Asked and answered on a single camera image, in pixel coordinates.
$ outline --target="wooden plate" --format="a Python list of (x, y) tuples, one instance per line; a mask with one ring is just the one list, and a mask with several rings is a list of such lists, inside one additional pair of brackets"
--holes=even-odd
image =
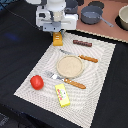
[(77, 56), (67, 55), (57, 62), (57, 71), (65, 78), (78, 77), (83, 70), (83, 61)]

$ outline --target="bowl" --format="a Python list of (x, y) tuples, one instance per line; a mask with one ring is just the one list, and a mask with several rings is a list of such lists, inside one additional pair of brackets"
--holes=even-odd
[(119, 10), (119, 17), (122, 27), (128, 30), (128, 5)]

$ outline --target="fork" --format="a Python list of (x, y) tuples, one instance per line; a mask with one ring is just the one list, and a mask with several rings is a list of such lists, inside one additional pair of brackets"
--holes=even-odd
[(45, 74), (47, 75), (47, 77), (49, 78), (52, 78), (52, 79), (58, 79), (58, 80), (62, 80), (64, 81), (65, 83), (68, 83), (70, 85), (73, 85), (73, 86), (76, 86), (78, 88), (81, 88), (81, 89), (86, 89), (85, 85), (83, 84), (80, 84), (80, 83), (77, 83), (77, 82), (74, 82), (72, 80), (69, 80), (67, 78), (61, 78), (60, 76), (50, 72), (50, 71), (45, 71)]

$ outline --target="toy food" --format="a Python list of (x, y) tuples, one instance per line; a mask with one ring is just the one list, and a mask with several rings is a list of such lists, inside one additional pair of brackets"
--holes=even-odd
[(35, 90), (40, 90), (44, 86), (43, 79), (39, 75), (33, 76), (30, 80), (30, 83)]
[(56, 88), (57, 96), (59, 98), (60, 106), (65, 107), (65, 106), (70, 105), (70, 101), (66, 93), (64, 84), (56, 85), (55, 88)]
[(73, 40), (73, 44), (78, 44), (78, 45), (83, 45), (83, 46), (92, 47), (92, 43), (83, 42), (83, 41), (78, 41), (78, 40)]

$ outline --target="black table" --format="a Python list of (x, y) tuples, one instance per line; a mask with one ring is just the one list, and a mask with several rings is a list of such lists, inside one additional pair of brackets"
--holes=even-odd
[[(36, 6), (20, 1), (11, 4), (8, 9), (35, 25)], [(116, 44), (91, 128), (127, 128), (128, 44), (76, 31), (67, 32)], [(35, 29), (7, 11), (0, 13), (0, 104), (55, 128), (78, 128), (77, 125), (13, 95), (51, 42), (50, 33)]]

